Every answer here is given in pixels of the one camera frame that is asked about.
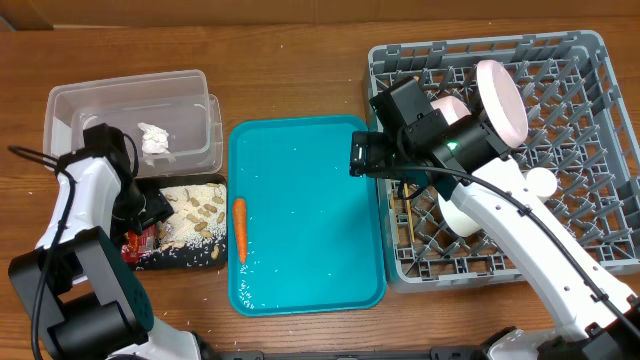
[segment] orange carrot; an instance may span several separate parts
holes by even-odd
[[[233,202],[233,227],[236,232],[238,257],[244,264],[247,261],[247,203],[244,199],[238,198]]]

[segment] dish rack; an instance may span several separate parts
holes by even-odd
[[[431,100],[451,95],[475,109],[482,106],[475,71],[485,59],[504,65],[525,103],[529,136],[513,158],[522,171],[542,166],[558,178],[547,207],[607,270],[640,271],[640,150],[597,33],[376,46],[369,51],[364,98],[411,76]],[[368,101],[365,106],[371,130],[381,131]],[[523,280],[482,231],[466,238],[451,231],[433,190],[405,201],[394,195],[397,181],[379,179],[377,186],[387,278],[395,291]]]

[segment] teal tray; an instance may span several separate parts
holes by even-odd
[[[248,257],[229,219],[229,300],[246,316],[363,309],[386,289],[375,181],[349,176],[349,115],[246,122],[229,141],[229,214],[247,202]]]

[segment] wooden table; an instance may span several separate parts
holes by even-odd
[[[640,133],[640,18],[226,26],[0,33],[0,149],[42,148],[47,95],[56,85],[200,69],[220,99],[228,138],[250,119],[364,118],[362,79],[374,45],[576,29],[604,37]],[[0,151],[0,164],[0,268],[7,269],[44,232],[58,186],[42,166],[8,151]],[[479,343],[510,325],[552,326],[526,283],[414,295],[388,290],[370,310],[246,318],[229,305],[226,275],[226,269],[138,273],[155,315],[199,332],[217,350],[418,350]],[[640,293],[640,276],[622,279]],[[0,353],[30,358],[30,322],[7,276],[0,277],[0,289]]]

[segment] red package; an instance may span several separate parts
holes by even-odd
[[[140,236],[133,231],[129,231],[124,236],[129,240],[129,243],[122,246],[122,258],[125,262],[134,264],[142,255],[153,250],[158,230],[155,225],[152,225],[144,229]]]

